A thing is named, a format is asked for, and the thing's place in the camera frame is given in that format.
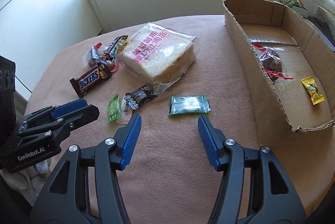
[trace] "teal candy packet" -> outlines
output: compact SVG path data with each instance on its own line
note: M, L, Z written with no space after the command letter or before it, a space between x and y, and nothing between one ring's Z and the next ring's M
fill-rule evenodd
M202 96L172 96L168 116L187 113L205 114L209 111L210 105L207 94Z

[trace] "black candy wrapper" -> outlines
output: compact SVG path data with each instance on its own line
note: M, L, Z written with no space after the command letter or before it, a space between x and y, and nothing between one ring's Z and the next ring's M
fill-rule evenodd
M125 100L133 110L136 110L145 102L155 97L157 95L153 94L153 88L149 85L143 85L131 93L126 93Z

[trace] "chocolate bar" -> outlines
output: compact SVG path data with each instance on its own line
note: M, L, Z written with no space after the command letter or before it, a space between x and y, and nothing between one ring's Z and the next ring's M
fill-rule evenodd
M116 37L113 42L109 45L109 47L106 49L106 51L103 53L104 57L107 57L111 61L116 57L116 52L118 48L118 42L120 40L126 40L128 38L128 35L122 35L119 37Z
M70 83L73 89L76 91L77 95L80 98L83 98L87 91L90 90L93 86L100 83L101 81L109 80L112 75L113 74L107 65L97 62L93 68L80 76L80 78L70 79Z

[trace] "yellow candy wrapper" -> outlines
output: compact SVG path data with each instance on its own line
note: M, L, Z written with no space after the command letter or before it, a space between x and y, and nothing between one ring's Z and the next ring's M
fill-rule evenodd
M325 97L319 92L315 80L312 77L307 77L301 80L307 92L311 95L313 105L325 101Z

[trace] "candy wrapper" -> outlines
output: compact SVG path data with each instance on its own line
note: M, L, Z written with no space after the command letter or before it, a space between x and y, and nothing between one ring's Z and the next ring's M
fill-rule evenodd
M85 69L89 70L97 62L100 62L107 65L112 72L115 72L119 68L115 58L129 43L127 38L128 35L116 37L108 47L103 46L101 42L94 44L82 58Z
M150 83L154 94L162 93L181 79L200 46L195 36L153 23L146 24L129 41L117 60L144 83Z
M313 105L325 101L325 97L319 92L316 82L312 77L304 78L301 80L301 82L305 86L307 92L310 94Z
M70 79L70 83L80 98L95 85L102 81L107 81L112 77L112 72L109 67L105 64L97 62L96 65L88 70L85 74L80 76L78 79Z
M116 94L108 103L108 123L120 117L120 96Z
M127 93L125 100L133 110L136 110L145 102L155 97L157 97L157 95L154 95L153 88L146 84L131 93Z
M279 78L283 80L293 79L292 77L287 76L287 72L275 48L262 46L256 43L252 43L252 45L257 53L260 63L272 81Z
M133 109L129 107L126 95L122 97L120 117L116 119L116 124L128 124L133 114Z
M174 114L196 113L205 114L210 111L208 95L202 96L182 96L170 98L170 111L168 116Z

